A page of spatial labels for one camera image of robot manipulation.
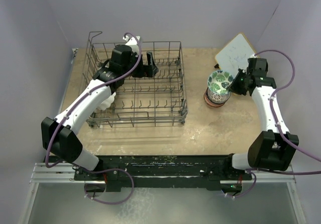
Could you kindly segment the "green leaf patterned bowl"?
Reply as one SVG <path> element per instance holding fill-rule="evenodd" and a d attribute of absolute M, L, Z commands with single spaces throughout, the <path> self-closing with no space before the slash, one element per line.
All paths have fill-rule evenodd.
<path fill-rule="evenodd" d="M 228 88 L 233 82 L 233 76 L 223 70 L 212 72 L 207 80 L 208 89 L 219 95 L 224 95 L 229 92 Z"/>

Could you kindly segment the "brown patterned white bowl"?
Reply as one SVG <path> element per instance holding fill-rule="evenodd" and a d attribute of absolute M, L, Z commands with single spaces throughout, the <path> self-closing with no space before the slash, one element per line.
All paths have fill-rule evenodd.
<path fill-rule="evenodd" d="M 207 88 L 206 94 L 211 102 L 217 103 L 217 104 L 225 103 L 226 101 L 229 100 L 229 98 L 231 96 L 230 92 L 227 92 L 224 94 L 218 94 L 218 93 L 210 91 L 209 88 Z"/>

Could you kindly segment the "orange red patterned bowl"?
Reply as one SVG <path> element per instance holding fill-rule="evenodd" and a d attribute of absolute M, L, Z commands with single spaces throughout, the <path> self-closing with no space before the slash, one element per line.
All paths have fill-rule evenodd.
<path fill-rule="evenodd" d="M 214 108 L 222 107 L 225 104 L 225 103 L 213 103 L 206 97 L 206 95 L 204 95 L 204 101 L 209 107 L 214 107 Z"/>

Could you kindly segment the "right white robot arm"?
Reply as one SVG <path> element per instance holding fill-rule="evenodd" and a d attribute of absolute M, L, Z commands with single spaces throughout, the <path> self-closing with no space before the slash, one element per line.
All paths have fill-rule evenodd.
<path fill-rule="evenodd" d="M 235 179 L 241 170 L 268 169 L 285 171 L 289 167 L 296 149 L 286 141 L 298 146 L 297 135 L 292 135 L 283 121 L 278 106 L 276 83 L 267 76 L 268 63 L 264 58 L 251 57 L 248 67 L 239 69 L 229 90 L 237 95 L 249 94 L 259 113 L 261 133 L 249 147 L 247 153 L 232 154 L 231 162 L 223 167 L 228 179 Z"/>

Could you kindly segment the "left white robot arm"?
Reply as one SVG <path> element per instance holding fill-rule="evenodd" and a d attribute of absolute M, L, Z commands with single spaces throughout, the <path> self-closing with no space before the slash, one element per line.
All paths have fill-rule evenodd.
<path fill-rule="evenodd" d="M 62 113 L 41 123 L 43 147 L 46 149 L 45 164 L 48 168 L 50 154 L 62 161 L 77 165 L 87 176 L 97 180 L 103 175 L 103 161 L 85 149 L 77 134 L 80 128 L 97 109 L 107 109 L 114 102 L 116 91 L 124 84 L 125 78 L 153 78 L 158 73 L 152 52 L 147 52 L 147 64 L 136 45 L 117 45 L 88 86 L 78 98 Z"/>

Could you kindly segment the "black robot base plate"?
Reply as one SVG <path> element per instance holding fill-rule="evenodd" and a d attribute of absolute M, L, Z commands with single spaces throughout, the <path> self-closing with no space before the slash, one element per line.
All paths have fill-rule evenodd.
<path fill-rule="evenodd" d="M 99 156 L 106 174 L 91 174 L 74 167 L 75 179 L 107 192 L 122 188 L 202 188 L 240 191 L 240 181 L 252 176 L 231 166 L 231 155 Z"/>

